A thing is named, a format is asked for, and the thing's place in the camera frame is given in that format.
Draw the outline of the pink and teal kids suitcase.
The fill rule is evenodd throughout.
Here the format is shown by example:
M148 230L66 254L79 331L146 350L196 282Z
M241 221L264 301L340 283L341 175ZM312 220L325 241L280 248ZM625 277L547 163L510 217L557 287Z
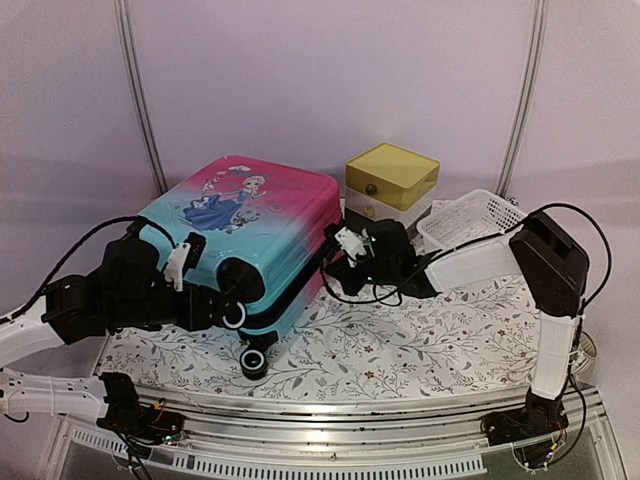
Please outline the pink and teal kids suitcase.
M140 232L170 255L169 237L191 233L206 244L185 283L217 294L211 326L235 332L248 346L243 375L265 376L268 349L300 318L322 285L330 250L325 232L342 220L340 188L331 176L264 160L218 158L152 201Z

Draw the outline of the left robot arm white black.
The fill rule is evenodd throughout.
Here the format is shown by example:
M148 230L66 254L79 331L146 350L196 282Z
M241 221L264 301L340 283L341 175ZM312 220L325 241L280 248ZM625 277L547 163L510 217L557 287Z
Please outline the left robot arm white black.
M87 275L47 282L34 299L1 320L1 412L22 419L31 413L71 414L118 433L176 431L181 420L141 405L129 376L107 372L87 378L26 375L10 364L43 350L69 346L120 330L185 331L214 324L217 293L188 282L206 240L191 233L171 251L165 266L158 250L134 237L109 243L101 265Z

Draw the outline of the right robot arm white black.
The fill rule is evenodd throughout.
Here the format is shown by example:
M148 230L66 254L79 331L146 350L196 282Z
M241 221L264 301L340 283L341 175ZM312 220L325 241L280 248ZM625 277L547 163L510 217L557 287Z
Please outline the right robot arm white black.
M395 220L377 221L362 233L331 224L324 236L321 276L340 283L336 298L343 303L352 302L365 285L388 287L398 298L427 299L493 277L522 276L538 311L536 366L524 405L484 416L482 427L493 441L567 428L562 397L573 380L589 259L545 212L529 214L502 233L426 255L417 254Z

